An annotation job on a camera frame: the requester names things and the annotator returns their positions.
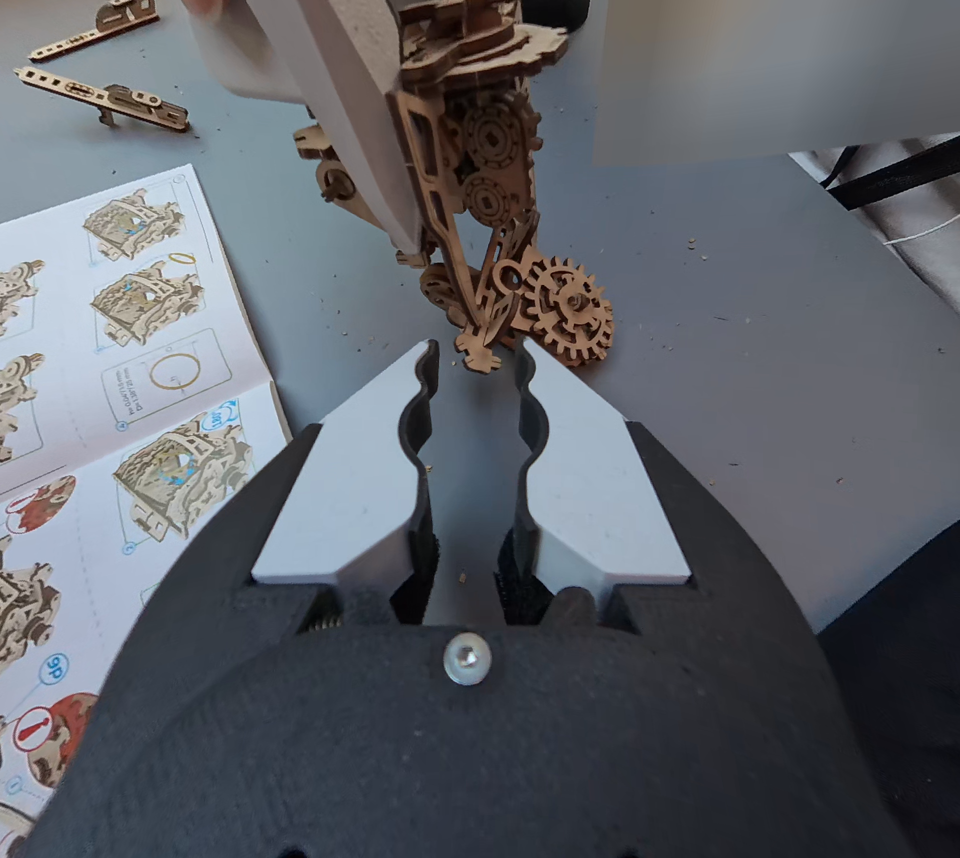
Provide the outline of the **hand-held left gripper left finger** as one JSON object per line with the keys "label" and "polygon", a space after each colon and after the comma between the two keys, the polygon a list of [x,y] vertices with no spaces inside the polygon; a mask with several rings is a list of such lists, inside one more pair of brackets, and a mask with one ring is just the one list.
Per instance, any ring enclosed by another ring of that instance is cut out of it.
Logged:
{"label": "hand-held left gripper left finger", "polygon": [[434,587],[426,466],[439,344],[418,342],[322,418],[316,439],[260,552],[261,584],[382,594],[402,624],[419,625]]}

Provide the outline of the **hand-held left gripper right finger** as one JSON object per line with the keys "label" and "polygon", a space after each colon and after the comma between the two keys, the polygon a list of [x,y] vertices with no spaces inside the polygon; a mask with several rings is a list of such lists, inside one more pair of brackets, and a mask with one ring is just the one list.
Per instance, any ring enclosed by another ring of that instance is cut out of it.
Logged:
{"label": "hand-held left gripper right finger", "polygon": [[582,588],[605,612],[616,587],[679,587],[690,565],[629,422],[531,339],[515,353],[521,466],[495,579],[509,625],[535,625]]}

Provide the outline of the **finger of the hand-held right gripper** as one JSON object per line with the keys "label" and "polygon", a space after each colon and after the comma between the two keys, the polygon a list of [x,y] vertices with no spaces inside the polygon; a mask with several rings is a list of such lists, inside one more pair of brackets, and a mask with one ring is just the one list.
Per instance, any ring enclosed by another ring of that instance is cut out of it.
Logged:
{"label": "finger of the hand-held right gripper", "polygon": [[388,100],[401,35],[388,0],[228,0],[190,20],[210,74],[231,93],[309,108],[373,220],[401,252],[422,246],[422,208]]}

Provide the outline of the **wooden mechanical model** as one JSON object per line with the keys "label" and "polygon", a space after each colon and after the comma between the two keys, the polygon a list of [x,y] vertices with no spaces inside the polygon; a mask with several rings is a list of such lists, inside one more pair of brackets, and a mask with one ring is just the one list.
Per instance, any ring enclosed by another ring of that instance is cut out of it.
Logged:
{"label": "wooden mechanical model", "polygon": [[522,0],[428,0],[399,11],[399,86],[387,97],[414,190],[413,244],[397,263],[460,328],[464,366],[501,365],[536,247],[534,152],[541,116],[529,79],[566,51],[564,28],[526,23]]}

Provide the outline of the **wooden gear assembly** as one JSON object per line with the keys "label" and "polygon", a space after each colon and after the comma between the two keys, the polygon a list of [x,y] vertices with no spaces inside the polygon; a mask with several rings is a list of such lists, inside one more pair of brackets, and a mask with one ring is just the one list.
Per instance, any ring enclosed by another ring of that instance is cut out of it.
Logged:
{"label": "wooden gear assembly", "polygon": [[569,368],[603,360],[613,344],[614,311],[603,287],[584,266],[545,256],[534,237],[519,225],[497,230],[483,266],[466,267],[465,296],[441,263],[420,275],[421,292],[459,328],[454,346],[471,372],[499,369],[496,347],[513,348],[525,336]]}

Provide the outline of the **wooden slotted part strip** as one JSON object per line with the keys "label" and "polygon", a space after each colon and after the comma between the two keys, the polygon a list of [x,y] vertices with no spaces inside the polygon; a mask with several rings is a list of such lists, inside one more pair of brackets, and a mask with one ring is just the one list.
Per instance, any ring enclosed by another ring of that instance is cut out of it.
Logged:
{"label": "wooden slotted part strip", "polygon": [[44,45],[29,53],[33,63],[43,63],[90,47],[160,19],[156,0],[108,0],[98,9],[95,27]]}
{"label": "wooden slotted part strip", "polygon": [[187,132],[190,128],[186,108],[142,89],[122,84],[98,88],[34,68],[18,67],[13,72],[22,84],[97,108],[100,122],[109,127],[115,124],[115,114],[119,114],[171,132]]}

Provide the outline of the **white instruction booklet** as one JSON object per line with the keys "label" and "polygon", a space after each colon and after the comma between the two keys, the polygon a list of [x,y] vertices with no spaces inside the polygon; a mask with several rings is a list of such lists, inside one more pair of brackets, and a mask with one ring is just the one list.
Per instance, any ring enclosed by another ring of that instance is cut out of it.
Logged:
{"label": "white instruction booklet", "polygon": [[2,856],[140,612],[289,441],[191,164],[2,223]]}

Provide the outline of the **person's dark pants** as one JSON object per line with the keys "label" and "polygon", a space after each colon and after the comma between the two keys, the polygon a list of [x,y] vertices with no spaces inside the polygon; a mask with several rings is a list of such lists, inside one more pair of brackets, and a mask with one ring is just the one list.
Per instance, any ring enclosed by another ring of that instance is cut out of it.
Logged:
{"label": "person's dark pants", "polygon": [[818,636],[889,812],[919,856],[959,855],[959,524]]}

